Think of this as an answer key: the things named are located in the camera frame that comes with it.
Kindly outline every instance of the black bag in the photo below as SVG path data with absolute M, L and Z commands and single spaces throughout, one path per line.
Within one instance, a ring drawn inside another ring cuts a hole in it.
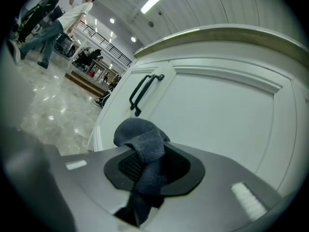
M 103 108 L 107 99 L 110 97 L 111 92 L 107 91 L 101 98 L 95 99 L 95 102 L 99 104 L 100 107 Z
M 28 12 L 24 14 L 24 16 L 21 18 L 21 22 L 25 22 L 29 19 L 29 17 L 40 7 L 44 7 L 47 4 L 48 0 L 41 0 L 37 5 L 35 5 L 32 9 L 30 9 Z

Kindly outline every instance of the shoe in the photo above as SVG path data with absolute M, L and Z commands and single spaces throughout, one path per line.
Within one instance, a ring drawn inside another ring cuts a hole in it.
M 25 41 L 21 41 L 21 40 L 17 40 L 16 42 L 20 45 L 23 45 L 25 43 Z
M 43 68 L 47 69 L 48 68 L 48 64 L 43 64 L 42 62 L 38 61 L 37 62 L 38 65 L 42 66 Z
M 20 59 L 25 60 L 26 55 L 23 55 L 20 50 L 19 50 L 19 52 L 20 52 Z

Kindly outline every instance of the cabinet door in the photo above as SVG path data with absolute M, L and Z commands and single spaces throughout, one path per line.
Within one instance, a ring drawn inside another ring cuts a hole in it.
M 149 120 L 172 142 L 227 156 L 277 189 L 295 140 L 291 81 L 233 60 L 170 63 L 176 75 Z
M 298 190 L 309 170 L 309 91 L 299 83 L 292 82 L 297 118 L 297 133 L 289 167 L 278 192 L 286 195 Z
M 157 62 L 134 66 L 128 70 L 128 72 L 123 77 L 125 78 L 124 82 L 119 83 L 121 87 L 119 89 L 115 89 L 110 98 L 107 100 L 101 112 L 102 115 L 99 116 L 99 119 L 94 127 L 92 138 L 90 138 L 89 141 L 90 143 L 88 149 L 93 147 L 94 151 L 100 151 L 115 147 L 113 144 L 113 138 L 116 128 L 125 119 L 129 117 L 135 117 L 135 109 L 130 109 L 131 105 L 129 102 L 129 97 L 131 96 L 132 92 L 145 75 L 166 73 L 166 65 L 166 61 Z M 132 99 L 133 102 L 140 94 L 149 79 L 150 78 L 147 78 L 139 88 L 136 95 Z M 168 78 L 165 77 L 162 81 L 160 81 L 160 83 L 168 83 L 168 81 L 166 81 L 167 79 Z M 158 99 L 158 95 L 156 92 L 160 90 L 160 85 L 158 83 L 159 81 L 154 80 L 139 102 L 138 106 L 141 109 L 141 114 L 139 117 L 145 117 L 146 114 L 149 114 L 149 111 L 152 111 L 153 106 L 157 103 L 156 100 Z

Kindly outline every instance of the staircase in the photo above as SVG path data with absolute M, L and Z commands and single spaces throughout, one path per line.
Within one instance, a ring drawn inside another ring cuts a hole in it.
M 105 87 L 97 83 L 95 80 L 91 80 L 91 78 L 87 77 L 85 73 L 77 70 L 66 72 L 65 77 L 97 97 L 103 96 L 108 90 L 107 86 Z

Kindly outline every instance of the black sneaker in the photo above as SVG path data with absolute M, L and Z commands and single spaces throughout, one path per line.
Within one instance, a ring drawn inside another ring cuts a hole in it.
M 23 55 L 20 50 L 19 50 L 19 52 L 20 52 L 20 59 L 25 60 L 26 55 Z
M 43 64 L 42 62 L 38 61 L 37 62 L 38 65 L 42 66 L 43 68 L 47 69 L 48 68 L 48 64 Z

